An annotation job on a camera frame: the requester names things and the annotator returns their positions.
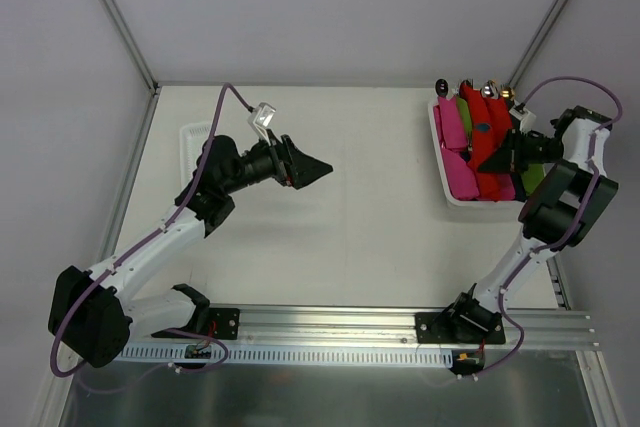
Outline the blue plastic spoon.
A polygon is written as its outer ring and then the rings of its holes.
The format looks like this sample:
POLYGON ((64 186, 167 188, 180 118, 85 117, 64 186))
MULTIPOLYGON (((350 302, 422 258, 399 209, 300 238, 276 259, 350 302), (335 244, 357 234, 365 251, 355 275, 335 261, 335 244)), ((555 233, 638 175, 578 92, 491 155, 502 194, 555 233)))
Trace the blue plastic spoon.
POLYGON ((478 132, 490 132, 491 131, 491 125, 489 123, 486 122, 482 122, 482 123, 476 123, 474 125, 474 129, 478 132))

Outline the red paper napkin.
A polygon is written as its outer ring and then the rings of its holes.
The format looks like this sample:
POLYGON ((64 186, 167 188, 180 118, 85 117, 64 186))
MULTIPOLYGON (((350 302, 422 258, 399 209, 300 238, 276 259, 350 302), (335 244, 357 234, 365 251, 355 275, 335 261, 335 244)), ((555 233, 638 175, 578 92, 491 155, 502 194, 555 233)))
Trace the red paper napkin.
POLYGON ((471 123, 471 153, 467 166, 474 174, 478 185, 481 201, 514 201, 515 189, 508 174, 480 173, 478 167, 499 146, 494 133, 494 125, 485 99, 479 90, 475 90, 468 81, 463 81, 459 87, 459 96, 467 103, 471 123), (474 129, 476 123, 486 122, 491 125, 490 132, 478 132, 474 129))

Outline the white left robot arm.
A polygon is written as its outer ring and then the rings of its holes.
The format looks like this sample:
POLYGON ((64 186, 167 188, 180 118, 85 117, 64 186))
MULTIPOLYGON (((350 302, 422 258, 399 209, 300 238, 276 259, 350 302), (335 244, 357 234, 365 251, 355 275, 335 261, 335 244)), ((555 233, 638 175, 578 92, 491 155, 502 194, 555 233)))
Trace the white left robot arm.
POLYGON ((64 374, 57 365, 60 346, 70 348, 82 364, 100 368, 133 338, 203 334, 210 317, 203 293, 187 284, 146 298, 138 292, 173 256, 225 222, 235 208, 233 193, 265 180, 300 190, 332 171, 287 135, 260 140, 244 153, 229 136, 208 139, 191 180, 155 229, 86 270, 70 266, 58 276, 48 320, 52 371, 64 374))

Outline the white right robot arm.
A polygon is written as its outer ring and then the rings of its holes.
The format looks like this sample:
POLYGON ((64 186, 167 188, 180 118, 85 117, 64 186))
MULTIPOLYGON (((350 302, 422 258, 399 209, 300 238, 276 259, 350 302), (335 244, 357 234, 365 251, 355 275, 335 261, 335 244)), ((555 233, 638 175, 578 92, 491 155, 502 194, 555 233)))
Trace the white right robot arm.
POLYGON ((554 134, 513 131, 488 161, 490 169, 550 168, 529 195, 518 237, 494 269, 462 292, 427 326, 440 340, 481 344, 501 334, 507 307, 531 275, 566 247, 577 246, 619 190, 604 168, 611 118, 576 106, 552 120, 554 134))

